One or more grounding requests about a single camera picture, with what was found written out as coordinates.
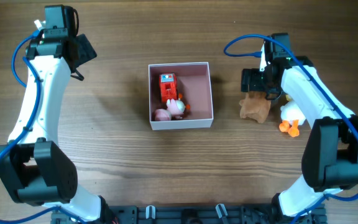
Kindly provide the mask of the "pink plush pig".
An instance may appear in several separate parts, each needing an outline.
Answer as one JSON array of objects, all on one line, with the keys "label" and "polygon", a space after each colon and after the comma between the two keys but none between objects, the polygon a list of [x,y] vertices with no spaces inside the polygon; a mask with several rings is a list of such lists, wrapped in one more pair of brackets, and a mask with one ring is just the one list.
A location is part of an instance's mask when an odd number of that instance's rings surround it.
[{"label": "pink plush pig", "polygon": [[166,101],[166,108],[157,109],[154,112],[155,121],[171,121],[181,120],[184,118],[185,111],[190,109],[190,105],[184,104],[181,100],[182,95],[178,95],[178,99],[173,98]]}]

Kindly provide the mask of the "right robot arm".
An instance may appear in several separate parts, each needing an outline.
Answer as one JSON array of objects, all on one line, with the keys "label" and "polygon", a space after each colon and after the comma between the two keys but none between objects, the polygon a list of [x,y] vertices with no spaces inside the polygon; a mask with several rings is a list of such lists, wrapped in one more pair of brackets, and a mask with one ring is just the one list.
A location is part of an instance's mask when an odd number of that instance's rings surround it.
[{"label": "right robot arm", "polygon": [[260,67],[243,70],[241,90],[264,93],[266,100],[288,95],[280,129],[296,135],[296,124],[307,121],[311,127],[302,174],[277,195],[279,217],[295,222],[330,198],[357,200],[358,116],[328,90],[307,57],[294,55],[287,33],[258,38],[264,43],[252,56]]}]

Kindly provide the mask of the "white plush duck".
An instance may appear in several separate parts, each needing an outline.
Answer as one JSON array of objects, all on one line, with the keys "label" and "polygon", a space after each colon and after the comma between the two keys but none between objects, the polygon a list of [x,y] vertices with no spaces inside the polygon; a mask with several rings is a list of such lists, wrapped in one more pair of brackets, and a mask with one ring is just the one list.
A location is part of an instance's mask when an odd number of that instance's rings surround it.
[{"label": "white plush duck", "polygon": [[288,102],[280,107],[282,122],[279,124],[279,130],[295,138],[299,136],[298,127],[305,122],[306,117],[290,95],[285,97]]}]

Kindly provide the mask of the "white cardboard box pink inside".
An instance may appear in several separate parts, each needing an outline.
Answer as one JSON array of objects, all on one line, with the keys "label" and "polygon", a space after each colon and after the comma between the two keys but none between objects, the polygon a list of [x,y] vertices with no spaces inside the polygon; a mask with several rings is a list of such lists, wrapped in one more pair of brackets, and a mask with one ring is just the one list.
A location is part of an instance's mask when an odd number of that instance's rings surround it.
[{"label": "white cardboard box pink inside", "polygon": [[[154,112],[165,109],[159,87],[159,76],[174,73],[177,78],[177,92],[190,109],[181,120],[155,121]],[[149,121],[153,130],[209,128],[214,119],[213,99],[209,63],[165,63],[149,65]]]}]

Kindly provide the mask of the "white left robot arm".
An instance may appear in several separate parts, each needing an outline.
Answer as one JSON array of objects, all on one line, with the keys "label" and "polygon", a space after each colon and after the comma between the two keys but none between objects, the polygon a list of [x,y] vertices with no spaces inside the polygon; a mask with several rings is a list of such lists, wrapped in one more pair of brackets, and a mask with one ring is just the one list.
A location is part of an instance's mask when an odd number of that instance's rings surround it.
[{"label": "white left robot arm", "polygon": [[67,212],[78,222],[102,219],[103,202],[78,184],[74,163],[58,146],[58,122],[70,78],[95,58],[78,13],[64,5],[47,6],[45,20],[23,42],[29,69],[21,111],[7,144],[0,146],[0,179],[16,203]]}]

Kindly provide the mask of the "brown plush toy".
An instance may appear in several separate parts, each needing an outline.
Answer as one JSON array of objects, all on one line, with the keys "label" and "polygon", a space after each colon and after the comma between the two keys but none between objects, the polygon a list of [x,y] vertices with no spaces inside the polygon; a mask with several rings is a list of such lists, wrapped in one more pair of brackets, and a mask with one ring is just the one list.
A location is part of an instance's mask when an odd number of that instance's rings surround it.
[{"label": "brown plush toy", "polygon": [[240,117],[250,118],[258,123],[264,123],[269,115],[271,101],[267,100],[266,93],[262,91],[247,92],[245,98],[239,102],[241,106]]}]

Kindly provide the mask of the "red toy truck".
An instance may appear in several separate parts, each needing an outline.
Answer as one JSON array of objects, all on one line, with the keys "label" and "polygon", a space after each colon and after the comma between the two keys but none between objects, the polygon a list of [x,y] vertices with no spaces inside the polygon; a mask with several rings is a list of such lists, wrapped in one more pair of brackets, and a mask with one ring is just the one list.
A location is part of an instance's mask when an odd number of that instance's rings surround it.
[{"label": "red toy truck", "polygon": [[162,103],[167,100],[177,100],[177,78],[174,73],[163,73],[159,76],[160,96]]}]

